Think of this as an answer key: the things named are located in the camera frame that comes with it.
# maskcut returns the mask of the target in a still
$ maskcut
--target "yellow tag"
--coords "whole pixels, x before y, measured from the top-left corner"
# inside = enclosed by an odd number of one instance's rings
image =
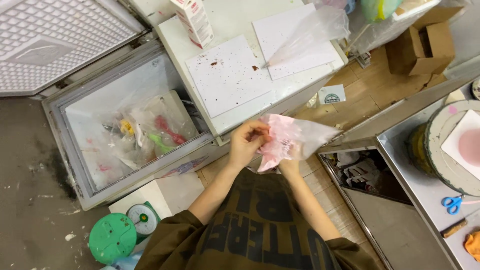
[[[130,123],[125,119],[120,120],[120,131],[123,134],[128,133],[130,136],[132,136],[134,133],[132,125],[130,125]]]

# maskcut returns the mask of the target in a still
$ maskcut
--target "milk carton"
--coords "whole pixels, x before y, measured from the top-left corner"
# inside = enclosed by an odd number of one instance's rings
[[[177,6],[175,12],[187,30],[190,40],[200,48],[205,48],[213,40],[214,35],[202,0],[170,1]]]

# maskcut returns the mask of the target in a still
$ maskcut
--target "person's left hand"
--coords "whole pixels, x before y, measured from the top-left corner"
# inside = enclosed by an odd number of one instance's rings
[[[257,149],[272,140],[268,135],[269,129],[267,124],[258,120],[247,121],[238,127],[230,139],[228,166],[239,171],[247,166]]]

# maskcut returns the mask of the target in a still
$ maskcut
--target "white chest freezer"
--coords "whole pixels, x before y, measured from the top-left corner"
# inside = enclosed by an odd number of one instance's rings
[[[253,52],[262,55],[251,22],[303,3],[205,0],[204,5],[212,11],[209,19],[216,35],[206,49],[244,34]],[[187,59],[202,50],[190,42],[179,20],[168,20],[156,28],[161,41],[154,39],[119,57],[110,57],[100,69],[84,71],[87,75],[43,101],[70,182],[84,210],[113,202],[155,178],[194,172],[215,161],[228,153],[229,134],[235,127],[265,113],[288,114],[295,110],[347,62],[333,42],[337,53],[332,63],[279,79],[269,98],[255,98],[210,118],[185,65]],[[120,111],[145,102],[152,110],[159,110],[155,114],[167,114],[170,120],[193,131],[183,134],[185,141],[179,145],[161,151],[156,147],[143,162],[130,162],[131,158],[113,150],[119,143],[112,142],[111,137],[120,132],[114,131],[105,116],[122,123],[125,114]],[[120,126],[125,136],[130,131],[135,137],[140,134],[135,131],[136,125]],[[127,146],[138,147],[137,140]]]

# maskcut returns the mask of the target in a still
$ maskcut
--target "open freezer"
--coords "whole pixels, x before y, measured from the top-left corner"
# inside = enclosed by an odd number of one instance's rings
[[[43,101],[83,209],[226,153],[188,99],[153,40]]]

